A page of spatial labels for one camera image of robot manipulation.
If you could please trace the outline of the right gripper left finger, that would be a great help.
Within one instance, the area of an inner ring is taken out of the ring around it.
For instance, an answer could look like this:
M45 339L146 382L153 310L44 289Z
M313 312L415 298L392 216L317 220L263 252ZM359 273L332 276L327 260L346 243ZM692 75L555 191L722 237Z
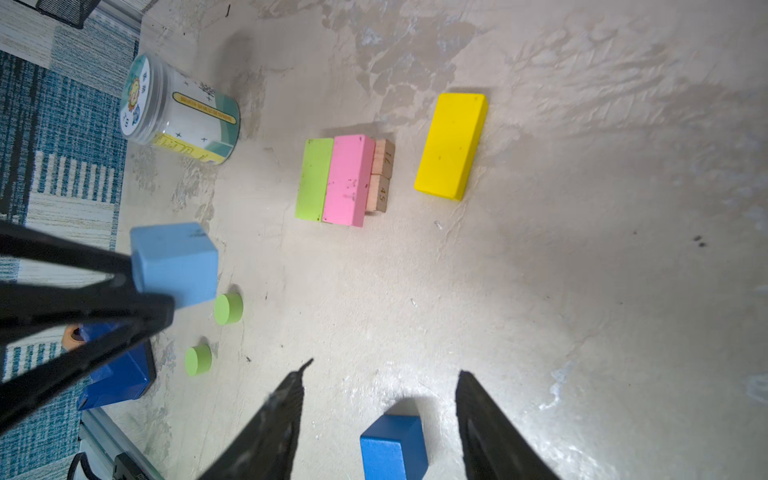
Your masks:
M203 473L204 479L288 479L298 448L305 389L303 373L290 372L231 445Z

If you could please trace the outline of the natural wood block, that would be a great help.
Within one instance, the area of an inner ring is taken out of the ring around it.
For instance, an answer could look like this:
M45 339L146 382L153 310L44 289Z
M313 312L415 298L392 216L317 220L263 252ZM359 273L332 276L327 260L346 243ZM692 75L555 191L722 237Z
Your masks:
M395 145L392 142L386 139L377 139L371 174L390 179L393 172L394 154Z
M366 212L370 214L385 213L388 205L390 180L381 174L370 177L370 186L366 204Z

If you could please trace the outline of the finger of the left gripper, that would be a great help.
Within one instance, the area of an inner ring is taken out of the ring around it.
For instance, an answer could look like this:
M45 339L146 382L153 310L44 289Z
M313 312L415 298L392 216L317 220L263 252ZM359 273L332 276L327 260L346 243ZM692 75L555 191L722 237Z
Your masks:
M96 369L172 324L174 299L140 293L107 280L80 288L3 282L1 344L54 327L73 327L73 348L1 383L1 432L6 433Z
M1 222L1 254L26 260L132 277L131 257Z

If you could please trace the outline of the yellow wood block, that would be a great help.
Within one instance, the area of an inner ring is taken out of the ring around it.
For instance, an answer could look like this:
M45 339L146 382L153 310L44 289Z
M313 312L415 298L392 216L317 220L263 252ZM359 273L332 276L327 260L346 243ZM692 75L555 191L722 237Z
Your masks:
M483 94L439 95L415 190L455 201L463 199L487 111Z

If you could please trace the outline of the light green rectangular block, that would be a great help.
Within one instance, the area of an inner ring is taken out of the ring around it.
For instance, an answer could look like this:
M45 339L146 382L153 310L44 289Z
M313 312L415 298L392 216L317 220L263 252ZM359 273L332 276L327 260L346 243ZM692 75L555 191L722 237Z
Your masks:
M334 139L309 139L305 143L295 217L322 220Z

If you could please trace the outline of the light blue cube block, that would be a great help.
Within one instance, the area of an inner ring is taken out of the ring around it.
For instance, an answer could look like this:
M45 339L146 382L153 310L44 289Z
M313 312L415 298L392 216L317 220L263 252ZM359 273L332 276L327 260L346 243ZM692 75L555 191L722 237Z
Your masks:
M139 292L168 295L177 309L216 297L218 250L200 224L134 227L130 246Z

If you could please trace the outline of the dark blue cube block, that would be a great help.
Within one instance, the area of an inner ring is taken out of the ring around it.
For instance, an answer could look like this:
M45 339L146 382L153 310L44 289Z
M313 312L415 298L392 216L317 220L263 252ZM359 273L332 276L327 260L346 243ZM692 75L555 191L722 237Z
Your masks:
M382 415L360 436L366 480L421 480L428 456L418 416Z

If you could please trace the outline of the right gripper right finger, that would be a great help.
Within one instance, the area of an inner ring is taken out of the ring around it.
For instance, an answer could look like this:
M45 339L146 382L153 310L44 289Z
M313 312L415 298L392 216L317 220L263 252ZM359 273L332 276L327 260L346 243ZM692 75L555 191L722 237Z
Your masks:
M465 472L469 479L557 477L471 372L460 372L455 401Z

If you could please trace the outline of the pink rectangular block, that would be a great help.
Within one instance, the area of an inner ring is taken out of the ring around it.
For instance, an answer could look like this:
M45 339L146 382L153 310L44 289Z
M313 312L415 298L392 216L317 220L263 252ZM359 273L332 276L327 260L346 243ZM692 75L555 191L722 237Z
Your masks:
M375 142L366 135L334 138L322 219L336 225L364 223Z

